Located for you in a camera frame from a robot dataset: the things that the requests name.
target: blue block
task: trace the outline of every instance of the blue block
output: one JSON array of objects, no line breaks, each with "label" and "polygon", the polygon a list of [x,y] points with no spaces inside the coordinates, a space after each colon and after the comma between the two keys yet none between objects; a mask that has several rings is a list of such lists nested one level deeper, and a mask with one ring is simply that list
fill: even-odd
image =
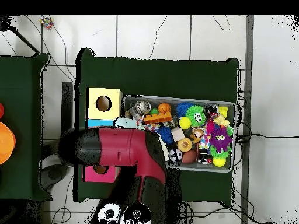
[{"label": "blue block", "polygon": [[96,127],[96,126],[113,126],[113,120],[88,120],[88,127]]}]

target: yellow ball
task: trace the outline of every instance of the yellow ball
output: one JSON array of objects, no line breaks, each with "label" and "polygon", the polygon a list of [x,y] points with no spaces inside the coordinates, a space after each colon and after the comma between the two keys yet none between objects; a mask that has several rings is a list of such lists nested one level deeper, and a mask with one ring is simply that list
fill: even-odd
[{"label": "yellow ball", "polygon": [[226,163],[226,159],[225,158],[213,158],[213,164],[216,167],[223,167]]},{"label": "yellow ball", "polygon": [[191,120],[188,117],[182,117],[182,118],[180,118],[179,124],[180,124],[181,129],[186,130],[186,129],[190,128]]}]

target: purple spiky ball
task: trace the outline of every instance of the purple spiky ball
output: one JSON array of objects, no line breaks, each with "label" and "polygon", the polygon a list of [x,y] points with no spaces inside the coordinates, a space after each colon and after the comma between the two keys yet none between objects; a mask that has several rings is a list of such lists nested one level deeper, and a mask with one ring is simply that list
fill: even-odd
[{"label": "purple spiky ball", "polygon": [[210,144],[216,147],[218,153],[221,152],[221,149],[223,149],[223,151],[227,151],[227,147],[231,142],[232,139],[227,135],[226,128],[213,129]]}]

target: dark green surface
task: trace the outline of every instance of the dark green surface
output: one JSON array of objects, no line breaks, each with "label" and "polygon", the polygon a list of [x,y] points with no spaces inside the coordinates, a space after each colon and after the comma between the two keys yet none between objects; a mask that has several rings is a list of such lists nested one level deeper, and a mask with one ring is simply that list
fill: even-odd
[{"label": "dark green surface", "polygon": [[[238,60],[165,61],[81,57],[80,127],[85,126],[86,87],[116,88],[124,94],[236,102]],[[106,198],[113,184],[84,183],[79,168],[78,199]],[[222,201],[231,205],[232,172],[182,171],[183,201]]]},{"label": "dark green surface", "polygon": [[40,78],[48,54],[0,57],[0,119],[15,134],[12,156],[0,165],[0,199],[50,200],[39,186],[41,154]]}]

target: orange bowl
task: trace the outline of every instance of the orange bowl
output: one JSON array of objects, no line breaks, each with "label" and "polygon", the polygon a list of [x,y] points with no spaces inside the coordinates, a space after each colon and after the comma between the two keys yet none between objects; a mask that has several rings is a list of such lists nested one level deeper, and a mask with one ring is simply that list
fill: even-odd
[{"label": "orange bowl", "polygon": [[0,165],[11,156],[16,145],[16,138],[12,131],[0,122]]}]

